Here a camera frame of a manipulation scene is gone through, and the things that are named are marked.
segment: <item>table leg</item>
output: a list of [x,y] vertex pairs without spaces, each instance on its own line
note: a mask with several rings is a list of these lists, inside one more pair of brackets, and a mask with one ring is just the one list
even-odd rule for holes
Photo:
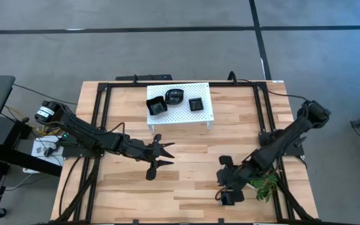
[[212,127],[213,127],[213,121],[208,121],[208,122],[206,122],[206,127],[207,127],[208,130],[212,129]]
[[155,133],[155,125],[148,125],[149,130],[151,131],[151,133]]

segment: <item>green plant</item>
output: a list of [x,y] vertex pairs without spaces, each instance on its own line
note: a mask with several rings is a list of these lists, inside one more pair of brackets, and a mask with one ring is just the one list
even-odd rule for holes
[[249,183],[256,188],[256,199],[266,202],[269,201],[270,195],[277,190],[277,177],[274,174],[265,174],[262,179],[252,179]]

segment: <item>wooden table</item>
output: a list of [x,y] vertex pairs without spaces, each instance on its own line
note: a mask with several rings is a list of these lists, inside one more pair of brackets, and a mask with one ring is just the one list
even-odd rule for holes
[[[98,82],[83,82],[76,115],[91,122]],[[284,83],[267,82],[269,90],[286,93]],[[153,135],[146,124],[146,88],[115,87],[109,104],[106,129],[126,123],[126,133],[146,143]],[[260,91],[264,113],[264,98]],[[166,148],[176,158],[173,165],[160,167],[153,181],[145,180],[149,164],[122,156],[105,154],[101,159],[97,191],[92,212],[93,223],[227,223],[276,222],[272,198],[268,203],[257,201],[256,193],[245,187],[245,201],[235,206],[221,206],[214,200],[219,189],[216,171],[220,155],[233,156],[238,164],[259,147],[258,114],[253,89],[250,87],[211,87],[214,126],[178,124],[156,126],[162,143],[175,142]],[[293,121],[287,97],[270,94],[276,128],[285,128]],[[97,126],[101,121],[101,101]],[[269,127],[265,113],[266,127]],[[59,198],[63,184],[75,159],[64,163],[51,219],[58,217]],[[290,191],[313,217],[316,207],[304,164],[295,157],[283,157]],[[64,193],[62,208],[66,208],[78,191],[83,159],[74,168]],[[283,194],[279,192],[282,215],[287,218]],[[88,193],[84,196],[80,218],[85,217]]]

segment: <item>floor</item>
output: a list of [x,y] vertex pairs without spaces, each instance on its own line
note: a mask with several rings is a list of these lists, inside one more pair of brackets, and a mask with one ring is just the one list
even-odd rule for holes
[[[358,0],[255,3],[262,27],[360,26]],[[0,0],[0,30],[253,25],[247,0]],[[0,34],[0,75],[66,101],[78,100],[82,81],[133,74],[284,80],[288,93],[332,111],[304,143],[319,217],[360,224],[360,138],[349,125],[360,117],[360,30],[262,31],[262,40],[263,60],[254,31]],[[14,88],[7,105],[33,118],[43,99]],[[296,113],[301,101],[290,101]],[[7,192],[0,224],[48,221],[57,185],[50,177]]]

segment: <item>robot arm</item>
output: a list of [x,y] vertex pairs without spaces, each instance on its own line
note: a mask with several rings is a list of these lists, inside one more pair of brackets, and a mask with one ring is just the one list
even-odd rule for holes
[[174,158],[164,150],[164,147],[174,143],[160,144],[161,135],[157,134],[151,144],[145,145],[143,141],[131,139],[123,132],[102,131],[99,128],[83,121],[74,115],[67,105],[56,101],[44,101],[35,115],[37,122],[50,128],[61,128],[72,136],[76,142],[70,143],[64,137],[58,144],[61,146],[75,146],[89,151],[107,151],[112,154],[122,155],[136,161],[146,161],[151,164],[147,171],[146,179],[153,180],[156,176],[156,169],[159,166],[169,165],[173,162],[156,160],[159,156]]
[[[330,112],[316,101],[305,101],[297,113],[297,119],[286,129],[272,133],[268,144],[253,151],[241,165],[235,166],[231,156],[221,156],[219,162],[225,167],[216,173],[219,185],[226,187],[226,190],[233,190],[233,196],[237,196],[233,202],[243,201],[241,189],[251,179],[260,178],[272,170],[273,162],[284,155],[288,146],[294,144],[302,133],[323,127],[328,122],[329,115]],[[229,193],[222,194],[229,200]]]

